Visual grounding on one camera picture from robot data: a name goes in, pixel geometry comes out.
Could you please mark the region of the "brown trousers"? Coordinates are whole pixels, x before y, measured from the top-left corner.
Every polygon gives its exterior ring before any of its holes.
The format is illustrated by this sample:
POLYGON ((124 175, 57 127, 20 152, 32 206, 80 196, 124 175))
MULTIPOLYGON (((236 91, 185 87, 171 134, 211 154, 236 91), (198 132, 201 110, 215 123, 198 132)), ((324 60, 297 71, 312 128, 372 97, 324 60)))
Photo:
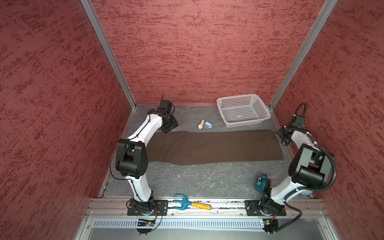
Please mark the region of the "brown trousers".
POLYGON ((270 130, 156 133, 146 149, 149 162, 180 166, 284 159, 275 133, 270 130))

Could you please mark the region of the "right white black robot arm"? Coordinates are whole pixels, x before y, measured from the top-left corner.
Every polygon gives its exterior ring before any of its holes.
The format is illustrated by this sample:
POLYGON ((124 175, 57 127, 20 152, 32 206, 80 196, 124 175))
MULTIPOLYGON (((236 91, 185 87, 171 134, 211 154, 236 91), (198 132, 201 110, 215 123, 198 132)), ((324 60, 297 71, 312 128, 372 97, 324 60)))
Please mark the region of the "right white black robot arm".
POLYGON ((298 152, 289 166, 289 176, 278 186, 272 188, 266 174, 256 180, 255 189, 262 194, 259 208, 264 216, 281 214, 293 197, 325 191, 336 180, 333 157, 318 145, 310 132, 284 126, 278 130, 278 135, 284 143, 294 143, 298 152))

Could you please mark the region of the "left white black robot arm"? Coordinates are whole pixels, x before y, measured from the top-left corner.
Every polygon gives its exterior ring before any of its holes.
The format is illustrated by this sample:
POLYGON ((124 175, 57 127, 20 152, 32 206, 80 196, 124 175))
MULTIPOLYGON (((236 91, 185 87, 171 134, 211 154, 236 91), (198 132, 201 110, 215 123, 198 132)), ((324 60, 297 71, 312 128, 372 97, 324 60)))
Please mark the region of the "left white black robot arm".
POLYGON ((178 126, 173 110, 151 109, 145 121, 127 139, 117 143, 115 168, 128 181, 133 191, 133 208, 140 214, 149 216, 156 212, 153 191, 148 185, 146 171, 149 158, 147 145, 157 130, 168 133, 178 126))

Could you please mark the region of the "white plastic basket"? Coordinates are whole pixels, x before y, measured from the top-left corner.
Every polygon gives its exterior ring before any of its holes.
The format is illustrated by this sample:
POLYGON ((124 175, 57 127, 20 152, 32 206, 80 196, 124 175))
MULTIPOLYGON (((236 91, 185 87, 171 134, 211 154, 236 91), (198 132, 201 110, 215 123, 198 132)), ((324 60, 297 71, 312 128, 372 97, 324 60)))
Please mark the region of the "white plastic basket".
POLYGON ((218 98, 217 107, 227 128, 256 125, 271 118, 270 110, 256 94, 218 98))

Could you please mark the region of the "teal small bottle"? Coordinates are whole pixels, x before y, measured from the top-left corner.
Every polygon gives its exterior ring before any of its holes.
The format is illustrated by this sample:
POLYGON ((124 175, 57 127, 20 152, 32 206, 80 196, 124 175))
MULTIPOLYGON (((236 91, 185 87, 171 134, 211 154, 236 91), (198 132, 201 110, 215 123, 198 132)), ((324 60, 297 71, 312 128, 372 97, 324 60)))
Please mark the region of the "teal small bottle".
POLYGON ((255 182, 255 190, 259 193, 266 192, 271 186, 271 180, 268 178, 268 176, 263 173, 258 176, 256 182, 255 182))

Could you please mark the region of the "blue yellow garden fork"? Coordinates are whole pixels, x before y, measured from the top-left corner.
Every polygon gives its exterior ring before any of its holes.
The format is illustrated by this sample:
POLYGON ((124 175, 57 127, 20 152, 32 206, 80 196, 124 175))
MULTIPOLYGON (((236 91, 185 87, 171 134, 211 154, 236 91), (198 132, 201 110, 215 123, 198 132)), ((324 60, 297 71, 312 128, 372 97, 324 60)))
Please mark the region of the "blue yellow garden fork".
POLYGON ((195 207, 195 208, 198 208, 198 209, 202 209, 202 210, 207 210, 207 211, 211 211, 212 210, 212 206, 209 205, 209 204, 190 202, 189 198, 186 195, 184 195, 184 194, 175 194, 174 197, 175 198, 182 198, 181 200, 174 200, 173 201, 173 203, 178 203, 181 206, 180 207, 169 207, 169 209, 176 209, 176 210, 184 211, 189 206, 192 206, 192 207, 195 207))

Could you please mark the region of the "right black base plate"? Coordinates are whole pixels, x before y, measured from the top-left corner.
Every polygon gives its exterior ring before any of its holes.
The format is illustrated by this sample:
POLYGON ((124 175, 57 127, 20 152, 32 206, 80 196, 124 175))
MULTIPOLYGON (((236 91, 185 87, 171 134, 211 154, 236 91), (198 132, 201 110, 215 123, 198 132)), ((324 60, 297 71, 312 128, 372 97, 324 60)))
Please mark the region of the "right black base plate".
POLYGON ((265 203, 261 203, 260 200, 246 200, 245 209, 249 217, 283 217, 287 215, 285 205, 277 204, 273 200, 268 200, 265 203))

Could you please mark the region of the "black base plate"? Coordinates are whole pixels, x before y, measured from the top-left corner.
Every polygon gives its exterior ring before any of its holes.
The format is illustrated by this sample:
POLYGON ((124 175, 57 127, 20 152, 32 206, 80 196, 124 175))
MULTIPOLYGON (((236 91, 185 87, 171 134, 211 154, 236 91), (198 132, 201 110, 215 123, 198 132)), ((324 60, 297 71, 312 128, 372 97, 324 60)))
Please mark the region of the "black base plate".
POLYGON ((261 203, 260 200, 246 200, 245 209, 249 217, 283 217, 287 215, 285 205, 277 204, 273 200, 268 200, 265 203, 261 203))
POLYGON ((153 200, 148 202, 140 202, 131 200, 128 203, 127 215, 128 216, 166 216, 168 211, 168 200, 153 200))

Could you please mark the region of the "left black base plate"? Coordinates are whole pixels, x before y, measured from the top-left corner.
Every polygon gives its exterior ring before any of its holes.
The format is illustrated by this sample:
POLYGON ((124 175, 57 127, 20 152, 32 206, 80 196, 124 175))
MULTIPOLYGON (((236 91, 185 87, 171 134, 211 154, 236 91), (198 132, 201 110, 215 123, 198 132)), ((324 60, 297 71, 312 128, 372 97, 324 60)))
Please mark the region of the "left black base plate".
POLYGON ((127 215, 128 216, 166 216, 168 211, 168 200, 153 200, 148 202, 140 202, 131 200, 128 203, 127 215))

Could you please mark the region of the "left aluminium corner post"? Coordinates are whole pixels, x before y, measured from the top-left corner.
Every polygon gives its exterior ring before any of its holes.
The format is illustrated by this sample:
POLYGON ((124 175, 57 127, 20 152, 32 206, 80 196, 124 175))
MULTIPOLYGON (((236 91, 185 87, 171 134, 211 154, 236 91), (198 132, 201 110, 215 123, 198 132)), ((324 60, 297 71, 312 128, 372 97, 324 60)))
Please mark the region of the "left aluminium corner post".
POLYGON ((114 73, 122 87, 122 90, 133 110, 136 110, 137 104, 134 100, 133 94, 128 86, 128 83, 126 81, 126 78, 124 77, 123 71, 121 70, 121 67, 118 63, 118 60, 113 52, 113 49, 107 39, 107 36, 105 34, 105 31, 103 30, 103 27, 101 25, 101 22, 97 16, 96 10, 92 4, 92 1, 90 0, 81 0, 81 3, 83 5, 83 8, 86 11, 86 14, 92 24, 92 27, 99 39, 99 42, 101 43, 103 50, 111 64, 111 67, 114 70, 114 73))

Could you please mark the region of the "aluminium corner post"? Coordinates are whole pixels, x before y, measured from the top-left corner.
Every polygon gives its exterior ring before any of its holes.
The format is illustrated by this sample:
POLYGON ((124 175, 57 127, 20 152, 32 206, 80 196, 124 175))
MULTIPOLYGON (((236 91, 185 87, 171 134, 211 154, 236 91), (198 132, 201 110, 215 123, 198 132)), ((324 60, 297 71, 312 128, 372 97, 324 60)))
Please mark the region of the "aluminium corner post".
POLYGON ((126 78, 124 77, 123 71, 121 70, 121 67, 118 63, 118 60, 113 52, 113 49, 107 39, 107 36, 105 34, 105 31, 103 30, 103 27, 101 25, 101 22, 97 16, 96 10, 92 4, 92 1, 90 0, 81 0, 81 3, 83 5, 83 8, 86 11, 86 14, 92 24, 92 27, 99 39, 99 42, 101 43, 103 50, 111 64, 111 67, 114 70, 114 73, 122 87, 122 90, 133 110, 136 110, 137 104, 134 100, 133 94, 128 86, 128 83, 126 81, 126 78))
POLYGON ((285 75, 282 83, 280 84, 277 92, 275 93, 269 107, 270 110, 273 112, 275 107, 277 106, 279 100, 283 96, 283 93, 285 92, 286 88, 290 84, 291 80, 293 79, 295 73, 299 69, 299 66, 301 65, 302 61, 306 57, 307 53, 309 52, 311 46, 315 42, 317 36, 319 35, 320 31, 322 30, 324 24, 326 23, 327 19, 331 15, 334 7, 336 6, 338 0, 326 0, 323 4, 317 18, 315 19, 311 29, 309 30, 302 46, 300 47, 294 61, 292 62, 287 74, 285 75))

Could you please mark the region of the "right aluminium corner post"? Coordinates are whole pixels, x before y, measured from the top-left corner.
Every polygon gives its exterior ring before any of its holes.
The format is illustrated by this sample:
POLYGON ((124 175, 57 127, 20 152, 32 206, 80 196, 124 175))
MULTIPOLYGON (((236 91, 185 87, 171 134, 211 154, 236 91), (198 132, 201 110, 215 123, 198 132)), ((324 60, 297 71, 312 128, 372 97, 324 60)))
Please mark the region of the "right aluminium corner post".
POLYGON ((302 61, 306 57, 307 53, 309 52, 311 46, 315 42, 317 36, 319 35, 320 31, 322 30, 324 24, 326 23, 327 19, 331 15, 334 7, 336 6, 338 0, 326 0, 323 4, 317 18, 315 19, 311 29, 309 30, 302 46, 300 47, 294 61, 292 62, 287 74, 285 75, 282 83, 280 84, 277 92, 275 93, 269 107, 270 110, 273 112, 275 107, 277 106, 279 100, 283 96, 283 93, 285 92, 286 88, 290 84, 291 80, 293 79, 295 73, 299 69, 299 66, 301 65, 302 61))

